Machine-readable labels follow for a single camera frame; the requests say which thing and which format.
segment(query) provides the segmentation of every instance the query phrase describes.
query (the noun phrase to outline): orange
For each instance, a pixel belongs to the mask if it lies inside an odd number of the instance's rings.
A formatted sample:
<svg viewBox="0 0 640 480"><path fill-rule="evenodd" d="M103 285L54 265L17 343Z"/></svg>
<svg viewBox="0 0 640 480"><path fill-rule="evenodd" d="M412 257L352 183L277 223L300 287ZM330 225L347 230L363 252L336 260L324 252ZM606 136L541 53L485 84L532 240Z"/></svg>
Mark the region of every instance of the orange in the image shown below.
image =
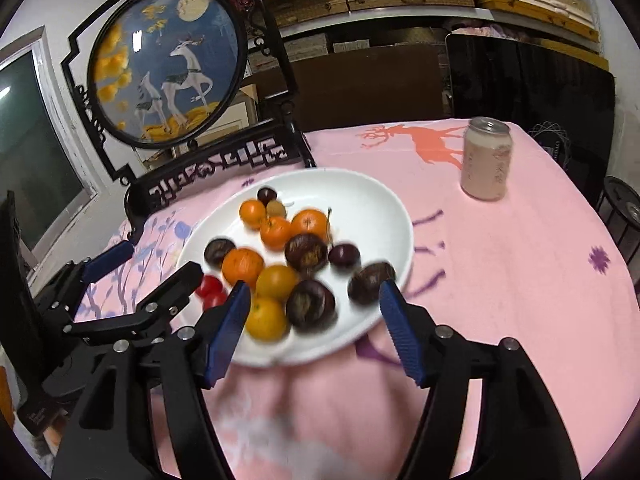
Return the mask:
<svg viewBox="0 0 640 480"><path fill-rule="evenodd" d="M257 231L267 219L267 208L259 200L245 200L240 206L240 218L249 229Z"/></svg>
<svg viewBox="0 0 640 480"><path fill-rule="evenodd" d="M244 327L254 339L273 343L287 334L289 322L284 309L276 300L256 297L252 299Z"/></svg>
<svg viewBox="0 0 640 480"><path fill-rule="evenodd" d="M291 238L291 223L281 216L266 219L260 227L260 239L272 251L281 251Z"/></svg>
<svg viewBox="0 0 640 480"><path fill-rule="evenodd" d="M253 249L232 249L222 261L222 275L229 285L234 286L239 280L243 280L251 288L255 288L255 282L264 269L262 256Z"/></svg>
<svg viewBox="0 0 640 480"><path fill-rule="evenodd" d="M291 221L292 235L313 233L324 242L329 241L329 219L317 209L303 209Z"/></svg>
<svg viewBox="0 0 640 480"><path fill-rule="evenodd" d="M257 296L285 303L299 280L296 271L286 265L276 264L265 267L258 276L255 293Z"/></svg>

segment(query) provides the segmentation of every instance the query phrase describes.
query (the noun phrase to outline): table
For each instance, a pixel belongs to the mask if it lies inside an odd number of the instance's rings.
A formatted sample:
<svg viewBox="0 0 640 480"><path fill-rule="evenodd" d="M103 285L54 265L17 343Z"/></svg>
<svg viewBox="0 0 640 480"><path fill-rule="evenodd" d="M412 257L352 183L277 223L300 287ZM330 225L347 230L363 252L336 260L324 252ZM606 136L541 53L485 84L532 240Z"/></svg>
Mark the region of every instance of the table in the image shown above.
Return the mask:
<svg viewBox="0 0 640 480"><path fill-rule="evenodd" d="M405 289L411 302L470 340L520 340L558 406L584 476L640 398L640 311L631 278L595 211L515 125L507 196L497 203L468 197L458 184L466 124L359 126L308 140L319 166L366 173L404 202L416 245ZM132 312L174 270L200 219L242 186L299 166L241 170L154 215L133 259L90 288L76 320ZM123 226L110 244L126 232ZM470 386L454 474L470 466L480 387ZM426 399L405 377L383 323L308 365L232 365L204 395L239 480L394 478ZM161 396L153 394L152 403L162 466L177 475Z"/></svg>

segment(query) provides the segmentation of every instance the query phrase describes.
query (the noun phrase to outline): white wall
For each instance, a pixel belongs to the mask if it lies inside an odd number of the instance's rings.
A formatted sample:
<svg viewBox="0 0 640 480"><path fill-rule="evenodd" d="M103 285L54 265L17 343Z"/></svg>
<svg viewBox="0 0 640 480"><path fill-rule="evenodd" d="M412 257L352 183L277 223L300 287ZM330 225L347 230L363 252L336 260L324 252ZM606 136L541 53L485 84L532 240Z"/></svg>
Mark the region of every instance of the white wall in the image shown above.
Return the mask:
<svg viewBox="0 0 640 480"><path fill-rule="evenodd" d="M590 0L602 54L616 79L616 122L609 174L640 192L640 48L611 0Z"/></svg>
<svg viewBox="0 0 640 480"><path fill-rule="evenodd" d="M24 0L2 35L2 38L0 38L0 48L2 48L23 34L31 32L43 25L45 26L54 74L60 87L65 107L70 114L71 127L73 129L72 134L79 140L82 147L84 147L86 156L100 179L100 183L98 184L102 184L102 188L109 186L111 179L104 171L94 148L84 132L76 108L71 100L71 95L66 87L60 62L69 53L68 35L82 20L105 1L106 0ZM107 12L106 15L89 27L79 38L78 45L80 47L80 54L71 64L76 84L86 83L86 67L89 53L102 24L109 14L110 12ZM107 135L105 147L116 168L129 163L136 174L143 173L144 169L140 164L140 160L131 147L113 139L109 135Z"/></svg>

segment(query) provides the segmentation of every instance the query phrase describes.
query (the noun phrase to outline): orange deer print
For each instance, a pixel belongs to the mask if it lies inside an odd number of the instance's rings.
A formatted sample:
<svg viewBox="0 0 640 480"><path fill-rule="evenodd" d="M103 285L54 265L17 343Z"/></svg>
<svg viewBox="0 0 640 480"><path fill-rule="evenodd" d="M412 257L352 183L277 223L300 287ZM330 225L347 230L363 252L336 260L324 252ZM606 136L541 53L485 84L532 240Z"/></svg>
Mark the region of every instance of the orange deer print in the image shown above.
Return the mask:
<svg viewBox="0 0 640 480"><path fill-rule="evenodd" d="M432 130L423 126L404 126L404 124L390 127L380 125L373 126L363 134L358 134L358 136L367 140L375 140L373 144L362 144L363 148L369 149L384 144L390 137L395 135L411 135L414 140L415 151L424 162L427 164L449 162L460 170L462 163L453 155L462 155L462 150L448 148L444 143L444 139L446 137L461 138L462 135L452 135L451 133L463 129L464 126L457 126L447 130Z"/></svg>

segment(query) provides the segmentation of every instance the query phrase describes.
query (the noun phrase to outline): white shelf board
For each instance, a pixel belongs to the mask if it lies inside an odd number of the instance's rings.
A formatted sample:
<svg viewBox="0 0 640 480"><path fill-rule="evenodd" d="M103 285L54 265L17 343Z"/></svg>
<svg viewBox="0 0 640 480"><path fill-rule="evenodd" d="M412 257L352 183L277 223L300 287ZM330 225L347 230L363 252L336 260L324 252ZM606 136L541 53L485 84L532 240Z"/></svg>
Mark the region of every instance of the white shelf board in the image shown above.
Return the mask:
<svg viewBox="0 0 640 480"><path fill-rule="evenodd" d="M558 38L567 41L573 41L585 48L599 52L597 43L575 34L564 28L557 27L551 23L534 20L527 16L514 14L512 12L501 12L498 10L479 9L477 7L455 7L455 6L402 6L402 7L382 7L380 9L352 10L350 12L342 12L340 14L331 14L307 20L306 22L287 25L280 28L280 34L283 38L311 32L313 30L321 30L334 25L344 23L362 22L365 20L378 20L381 18L406 18L415 16L450 16L454 18L475 18L477 20L485 20L487 22L505 23L507 25L517 25L519 27L532 28L540 32L552 34ZM249 48L255 46L254 40L249 40Z"/></svg>

